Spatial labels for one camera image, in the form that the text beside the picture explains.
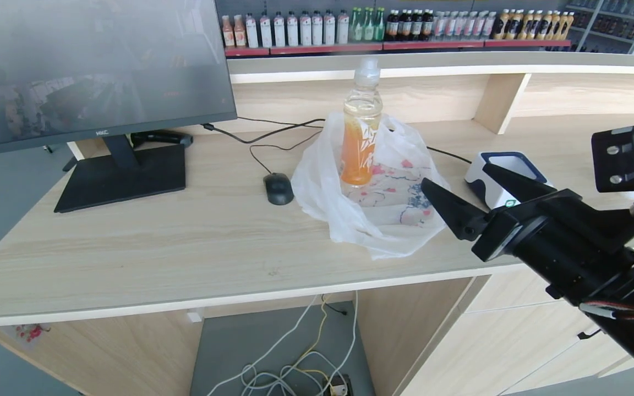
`juice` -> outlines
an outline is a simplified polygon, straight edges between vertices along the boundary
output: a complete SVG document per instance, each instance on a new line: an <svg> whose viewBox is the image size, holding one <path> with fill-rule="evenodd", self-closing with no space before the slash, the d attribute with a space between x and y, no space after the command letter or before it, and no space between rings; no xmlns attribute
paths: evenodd
<svg viewBox="0 0 634 396"><path fill-rule="evenodd" d="M375 133L383 110L376 90L379 79L378 61L365 58L354 73L355 87L344 100L341 179L348 185L366 185L372 178Z"/></svg>

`store shelf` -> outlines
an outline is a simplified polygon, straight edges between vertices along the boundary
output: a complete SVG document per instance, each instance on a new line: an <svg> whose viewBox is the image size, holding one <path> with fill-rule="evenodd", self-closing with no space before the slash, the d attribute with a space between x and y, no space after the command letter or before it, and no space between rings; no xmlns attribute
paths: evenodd
<svg viewBox="0 0 634 396"><path fill-rule="evenodd" d="M486 40L483 47L571 47L571 40Z"/></svg>
<svg viewBox="0 0 634 396"><path fill-rule="evenodd" d="M224 55L231 58L233 56L267 56L268 48L224 48Z"/></svg>
<svg viewBox="0 0 634 396"><path fill-rule="evenodd" d="M610 39L610 40L616 40L617 42L634 43L634 40L630 40L629 38L611 36L611 35L607 35L606 33L594 32L593 30L589 31L589 35L594 35L594 36L598 36L598 37L605 37L605 38Z"/></svg>
<svg viewBox="0 0 634 396"><path fill-rule="evenodd" d="M312 45L310 47L271 47L271 55L294 53L366 52L382 51L383 43L344 43L344 45Z"/></svg>
<svg viewBox="0 0 634 396"><path fill-rule="evenodd" d="M570 10L586 11L588 13L592 13L592 12L595 11L593 8L578 7L577 5L572 5L572 6L571 5L567 5L566 8L568 8ZM626 14L621 14L621 13L612 13L610 11L603 11L603 10L599 10L598 13L600 15L615 16L617 18L634 20L634 16L633 15L626 15Z"/></svg>
<svg viewBox="0 0 634 396"><path fill-rule="evenodd" d="M431 48L477 48L483 47L483 40L455 42L384 42L383 49L389 50L430 50Z"/></svg>

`computer mouse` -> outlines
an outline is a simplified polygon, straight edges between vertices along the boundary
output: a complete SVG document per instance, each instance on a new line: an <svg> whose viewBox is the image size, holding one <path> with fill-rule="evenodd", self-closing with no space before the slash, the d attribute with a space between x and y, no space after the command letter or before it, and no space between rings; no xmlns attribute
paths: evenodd
<svg viewBox="0 0 634 396"><path fill-rule="evenodd" d="M292 194L290 178L284 173L271 173L264 177L266 195L273 205L287 205L295 196Z"/></svg>

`white plastic bag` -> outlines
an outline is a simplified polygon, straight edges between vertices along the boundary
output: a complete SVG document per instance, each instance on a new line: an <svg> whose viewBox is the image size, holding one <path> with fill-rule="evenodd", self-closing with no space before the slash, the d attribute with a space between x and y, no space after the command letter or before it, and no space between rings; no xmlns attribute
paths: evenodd
<svg viewBox="0 0 634 396"><path fill-rule="evenodd" d="M333 241L365 246L373 259L405 257L445 227L420 183L428 178L450 187L417 130L383 114L375 136L373 178L368 185L342 190L343 140L344 114L332 113L292 176L302 210L328 222Z"/></svg>

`cabinet door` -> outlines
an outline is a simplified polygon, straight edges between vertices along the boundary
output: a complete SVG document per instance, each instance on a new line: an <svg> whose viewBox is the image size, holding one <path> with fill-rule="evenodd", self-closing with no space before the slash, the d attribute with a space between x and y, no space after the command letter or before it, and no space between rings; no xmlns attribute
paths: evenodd
<svg viewBox="0 0 634 396"><path fill-rule="evenodd" d="M594 326L591 333L598 330ZM504 394L527 391L556 383L594 376L627 356L608 335L598 333L588 340L579 340L559 356L525 377Z"/></svg>
<svg viewBox="0 0 634 396"><path fill-rule="evenodd" d="M402 396L496 396L563 353L590 325L564 301L465 313Z"/></svg>

